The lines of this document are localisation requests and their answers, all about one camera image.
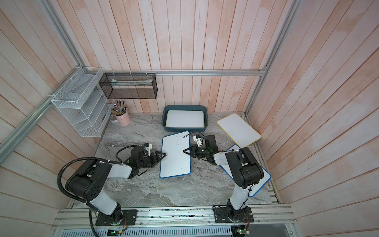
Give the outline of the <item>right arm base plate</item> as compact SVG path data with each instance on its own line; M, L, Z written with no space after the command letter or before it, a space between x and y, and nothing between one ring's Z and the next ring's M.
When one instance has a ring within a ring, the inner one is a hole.
M216 223L253 223L254 217L251 208L246 206L241 210L234 210L232 206L221 207L214 205L212 207Z

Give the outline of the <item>blue whiteboard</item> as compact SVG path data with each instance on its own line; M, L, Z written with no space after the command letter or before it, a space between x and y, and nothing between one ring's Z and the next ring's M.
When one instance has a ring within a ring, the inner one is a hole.
M214 155L216 164L240 188L249 191L253 197L271 179L271 175L259 164L249 148L240 148L237 145L224 152Z
M163 137L161 152L166 156L160 162L160 178L171 178L191 173L191 157L183 150L190 147L189 131Z

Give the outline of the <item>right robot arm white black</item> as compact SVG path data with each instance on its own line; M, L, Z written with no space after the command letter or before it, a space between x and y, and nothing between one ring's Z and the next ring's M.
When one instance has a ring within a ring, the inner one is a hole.
M249 148L221 151L217 147L214 135L193 137L195 144L183 150L192 158L204 160L214 166L228 166L235 182L232 196L225 207L214 205L216 223L251 223L254 221L248 206L250 192L264 178L264 170Z

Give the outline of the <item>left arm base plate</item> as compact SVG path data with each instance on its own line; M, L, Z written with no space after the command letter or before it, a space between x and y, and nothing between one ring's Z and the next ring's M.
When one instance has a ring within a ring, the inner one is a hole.
M96 226L134 226L137 218L137 209L116 209L111 215L99 212Z

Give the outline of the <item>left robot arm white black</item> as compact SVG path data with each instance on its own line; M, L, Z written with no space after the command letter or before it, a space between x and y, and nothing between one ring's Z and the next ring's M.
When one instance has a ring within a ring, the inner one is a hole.
M110 198L103 190L109 178L132 179L140 176L141 169L149 170L162 161L167 154L152 152L152 144L129 145L117 151L116 161L97 157L82 157L75 159L59 171L57 185L59 190L71 199L75 199L105 216L119 215L119 203ZM62 176L67 168L79 162L84 162L76 172L62 184Z

